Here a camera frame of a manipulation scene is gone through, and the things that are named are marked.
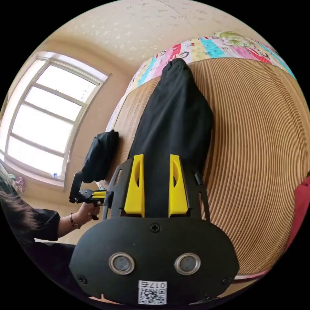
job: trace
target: yellow clip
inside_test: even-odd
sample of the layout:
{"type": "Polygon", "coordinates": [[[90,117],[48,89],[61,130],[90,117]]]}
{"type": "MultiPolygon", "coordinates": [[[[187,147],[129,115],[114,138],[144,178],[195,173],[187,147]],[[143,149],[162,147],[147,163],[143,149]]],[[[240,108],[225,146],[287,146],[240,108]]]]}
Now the yellow clip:
{"type": "Polygon", "coordinates": [[[94,191],[92,198],[105,198],[106,197],[106,191],[94,191]]]}
{"type": "Polygon", "coordinates": [[[141,215],[144,217],[144,156],[136,155],[133,158],[131,175],[125,202],[126,214],[141,215]]]}
{"type": "Polygon", "coordinates": [[[188,210],[180,157],[170,155],[169,217],[186,214],[188,210]]]}

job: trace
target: window frame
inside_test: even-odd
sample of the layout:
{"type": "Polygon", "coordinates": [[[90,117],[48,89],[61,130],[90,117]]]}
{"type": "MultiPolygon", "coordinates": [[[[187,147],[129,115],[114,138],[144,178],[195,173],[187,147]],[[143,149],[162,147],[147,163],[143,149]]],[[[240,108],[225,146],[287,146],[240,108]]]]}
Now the window frame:
{"type": "Polygon", "coordinates": [[[50,179],[50,180],[57,180],[57,181],[60,181],[62,183],[65,182],[65,179],[66,179],[66,172],[68,171],[67,169],[67,166],[68,166],[68,163],[69,163],[69,155],[70,155],[70,151],[71,151],[71,147],[72,147],[72,144],[75,140],[75,137],[76,137],[76,134],[79,130],[79,126],[80,126],[80,123],[81,123],[81,120],[83,119],[83,116],[87,110],[87,108],[89,107],[90,103],[92,102],[93,98],[95,97],[95,95],[97,94],[97,92],[99,91],[99,89],[103,86],[103,84],[105,83],[105,81],[108,79],[109,75],[107,75],[106,73],[103,73],[103,72],[100,72],[102,73],[104,76],[105,76],[105,79],[102,80],[102,79],[99,79],[95,76],[93,76],[92,74],[88,73],[87,71],[84,71],[72,64],[68,64],[62,60],[59,60],[57,59],[57,57],[59,56],[59,54],[54,54],[56,56],[56,58],[54,58],[53,56],[52,57],[44,57],[44,56],[41,56],[42,54],[49,54],[49,52],[41,52],[41,53],[38,53],[37,56],[35,58],[33,58],[33,61],[31,62],[30,66],[28,67],[27,71],[19,78],[18,82],[16,83],[10,97],[7,99],[7,106],[10,104],[10,98],[12,96],[12,94],[14,93],[15,91],[15,88],[17,87],[17,85],[20,83],[22,77],[27,74],[29,68],[32,66],[32,64],[36,61],[36,60],[43,60],[45,61],[45,64],[37,71],[37,73],[34,75],[34,77],[32,78],[32,80],[29,82],[29,84],[27,85],[27,87],[25,88],[24,92],[22,93],[21,97],[19,98],[18,100],[18,103],[17,103],[17,106],[13,112],[13,116],[12,116],[12,119],[10,120],[10,125],[9,125],[9,128],[8,128],[8,132],[7,132],[7,137],[6,137],[6,144],[5,144],[5,150],[3,152],[3,150],[0,149],[0,155],[1,155],[1,158],[0,160],[3,161],[4,163],[6,163],[8,166],[10,166],[10,163],[12,163],[14,166],[24,170],[25,172],[29,172],[33,175],[37,175],[39,177],[43,177],[43,178],[46,178],[46,179],[50,179]],[[86,79],[87,81],[93,83],[96,85],[96,87],[94,88],[94,90],[90,93],[90,95],[88,96],[87,100],[84,102],[80,101],[80,100],[77,100],[75,98],[72,98],[66,94],[63,94],[57,90],[54,90],[54,89],[51,89],[49,87],[46,87],[44,85],[41,85],[41,84],[38,84],[36,83],[36,81],[39,79],[39,77],[43,74],[43,72],[48,68],[49,65],[53,65],[55,67],[58,67],[60,69],[63,69],[63,70],[66,70],[70,73],[73,73],[83,79],[86,79]],[[67,119],[65,117],[62,117],[62,116],[59,116],[57,114],[54,114],[50,111],[47,111],[47,110],[44,110],[40,107],[37,107],[29,102],[26,102],[25,101],[25,98],[27,97],[29,91],[31,90],[32,87],[37,87],[39,89],[42,89],[42,90],[45,90],[45,91],[48,91],[49,93],[52,93],[54,95],[57,95],[59,97],[62,97],[64,99],[67,99],[69,101],[72,101],[74,102],[75,104],[78,104],[79,106],[81,106],[81,109],[79,111],[79,114],[77,115],[76,117],[76,120],[75,121],[72,121],[70,119],[67,119]],[[39,145],[39,144],[36,144],[30,140],[27,140],[19,135],[16,135],[14,133],[12,133],[12,129],[13,129],[13,126],[14,126],[14,122],[15,122],[15,119],[16,119],[16,116],[17,116],[17,113],[19,111],[19,108],[22,104],[25,104],[26,106],[28,107],[31,107],[31,108],[34,108],[40,112],[43,112],[45,114],[48,114],[48,115],[51,115],[57,119],[61,119],[63,121],[66,121],[70,124],[73,125],[73,128],[72,128],[72,132],[69,136],[69,139],[67,141],[67,144],[66,144],[66,147],[65,147],[65,151],[63,153],[61,152],[58,152],[58,151],[54,151],[54,150],[51,150],[45,146],[42,146],[42,145],[39,145]],[[43,150],[43,151],[46,151],[48,153],[51,153],[51,154],[55,154],[57,156],[61,156],[64,158],[63,160],[63,164],[62,164],[62,171],[61,171],[61,174],[57,176],[57,178],[54,178],[53,175],[51,175],[50,173],[48,172],[45,172],[45,171],[41,171],[37,168],[34,168],[32,166],[29,166],[15,158],[13,158],[12,156],[10,156],[8,154],[8,146],[9,146],[9,139],[10,137],[13,137],[13,138],[16,138],[18,139],[19,141],[21,142],[25,142],[26,144],[30,145],[30,146],[33,146],[35,148],[38,148],[40,150],[43,150]]]}

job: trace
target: qr code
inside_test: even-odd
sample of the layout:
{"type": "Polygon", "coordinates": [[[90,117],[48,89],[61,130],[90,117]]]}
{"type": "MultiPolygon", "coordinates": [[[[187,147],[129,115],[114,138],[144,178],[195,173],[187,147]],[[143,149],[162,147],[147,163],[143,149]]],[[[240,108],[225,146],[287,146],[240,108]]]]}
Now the qr code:
{"type": "Polygon", "coordinates": [[[165,305],[167,290],[139,287],[139,304],[165,305]]]}

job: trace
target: black pants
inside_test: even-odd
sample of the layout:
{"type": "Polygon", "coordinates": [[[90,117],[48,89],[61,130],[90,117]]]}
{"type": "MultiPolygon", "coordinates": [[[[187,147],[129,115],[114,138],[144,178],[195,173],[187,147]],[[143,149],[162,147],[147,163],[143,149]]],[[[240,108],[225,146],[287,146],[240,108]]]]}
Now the black pants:
{"type": "Polygon", "coordinates": [[[167,217],[170,154],[203,173],[213,113],[183,59],[169,62],[152,93],[129,153],[144,154],[145,216],[167,217]]]}
{"type": "Polygon", "coordinates": [[[58,286],[75,295],[90,297],[80,288],[69,268],[74,248],[74,244],[35,242],[31,246],[31,252],[26,252],[37,267],[58,286]]]}

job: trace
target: screw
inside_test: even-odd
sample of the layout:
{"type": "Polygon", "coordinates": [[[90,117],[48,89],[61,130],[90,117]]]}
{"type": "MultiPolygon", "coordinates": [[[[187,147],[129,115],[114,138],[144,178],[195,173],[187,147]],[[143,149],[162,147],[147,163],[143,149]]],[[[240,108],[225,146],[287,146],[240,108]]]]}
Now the screw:
{"type": "Polygon", "coordinates": [[[151,232],[157,233],[157,232],[160,231],[160,226],[159,226],[158,224],[155,223],[155,224],[152,224],[152,225],[151,225],[150,229],[151,229],[151,232]]]}
{"type": "Polygon", "coordinates": [[[77,278],[82,284],[87,284],[87,280],[84,276],[78,275],[77,278]]]}
{"type": "Polygon", "coordinates": [[[232,277],[231,276],[227,276],[226,278],[223,279],[222,283],[224,285],[229,285],[229,284],[231,284],[232,281],[233,281],[232,277]]]}

